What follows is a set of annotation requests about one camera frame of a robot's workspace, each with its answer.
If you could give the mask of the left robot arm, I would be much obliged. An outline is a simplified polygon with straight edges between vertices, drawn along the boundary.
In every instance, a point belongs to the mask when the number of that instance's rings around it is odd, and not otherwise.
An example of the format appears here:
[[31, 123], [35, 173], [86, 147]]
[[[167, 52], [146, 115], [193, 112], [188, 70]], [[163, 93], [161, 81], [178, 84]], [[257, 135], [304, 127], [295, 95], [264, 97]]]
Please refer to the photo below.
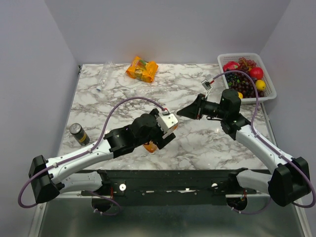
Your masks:
[[42, 155], [33, 158], [29, 178], [37, 204], [53, 200], [66, 192], [95, 191], [104, 195], [109, 191], [109, 182], [92, 171], [81, 171], [96, 163], [132, 153], [135, 148], [154, 144], [164, 148], [174, 138], [178, 126], [174, 114], [159, 113], [153, 109], [142, 114], [132, 124], [113, 129], [101, 140], [75, 152], [45, 159]]

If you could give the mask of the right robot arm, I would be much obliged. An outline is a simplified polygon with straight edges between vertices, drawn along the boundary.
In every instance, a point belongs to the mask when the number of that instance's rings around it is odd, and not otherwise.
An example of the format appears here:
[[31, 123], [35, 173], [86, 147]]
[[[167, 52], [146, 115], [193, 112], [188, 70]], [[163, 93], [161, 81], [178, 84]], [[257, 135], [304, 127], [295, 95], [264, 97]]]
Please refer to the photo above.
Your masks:
[[225, 89], [219, 103], [209, 102], [204, 94], [180, 109], [177, 115], [189, 119], [208, 116], [220, 120], [222, 130], [247, 147], [269, 170], [269, 174], [239, 169], [227, 181], [234, 194], [250, 188], [268, 194], [279, 206], [287, 206], [315, 190], [311, 185], [309, 166], [302, 157], [283, 152], [254, 128], [240, 112], [241, 99], [233, 89]]

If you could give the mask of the orange juice bottle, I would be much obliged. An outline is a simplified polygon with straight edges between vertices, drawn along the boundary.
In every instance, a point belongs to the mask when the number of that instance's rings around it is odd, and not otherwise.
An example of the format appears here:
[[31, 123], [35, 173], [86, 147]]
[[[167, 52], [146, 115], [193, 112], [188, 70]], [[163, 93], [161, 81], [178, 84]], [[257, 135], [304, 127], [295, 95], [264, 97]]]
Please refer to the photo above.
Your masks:
[[150, 153], [155, 152], [157, 149], [161, 150], [164, 148], [167, 144], [169, 144], [176, 136], [173, 133], [171, 133], [169, 136], [167, 136], [165, 139], [163, 139], [163, 133], [161, 132], [156, 137], [154, 137], [153, 140], [143, 144], [143, 147]]

